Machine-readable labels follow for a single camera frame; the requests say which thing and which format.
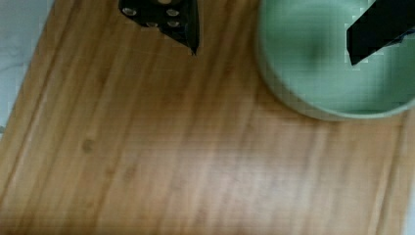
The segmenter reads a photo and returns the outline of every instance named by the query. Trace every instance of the wooden cutting board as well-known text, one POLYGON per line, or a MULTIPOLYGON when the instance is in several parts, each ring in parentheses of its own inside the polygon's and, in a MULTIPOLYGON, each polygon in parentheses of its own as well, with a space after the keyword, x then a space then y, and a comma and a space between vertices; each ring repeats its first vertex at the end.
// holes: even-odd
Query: wooden cutting board
POLYGON ((195 58, 114 0, 57 0, 0 144, 1 234, 399 234, 415 113, 284 107, 258 3, 200 1, 195 58))

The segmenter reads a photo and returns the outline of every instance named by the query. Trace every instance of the wood grain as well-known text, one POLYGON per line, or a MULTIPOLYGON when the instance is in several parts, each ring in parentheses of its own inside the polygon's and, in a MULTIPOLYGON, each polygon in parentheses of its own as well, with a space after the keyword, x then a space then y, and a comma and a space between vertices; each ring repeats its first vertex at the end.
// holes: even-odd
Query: wood grain
POLYGON ((0 143, 1 234, 399 234, 414 113, 281 105, 257 6, 200 1, 195 58, 116 1, 57 0, 0 143))

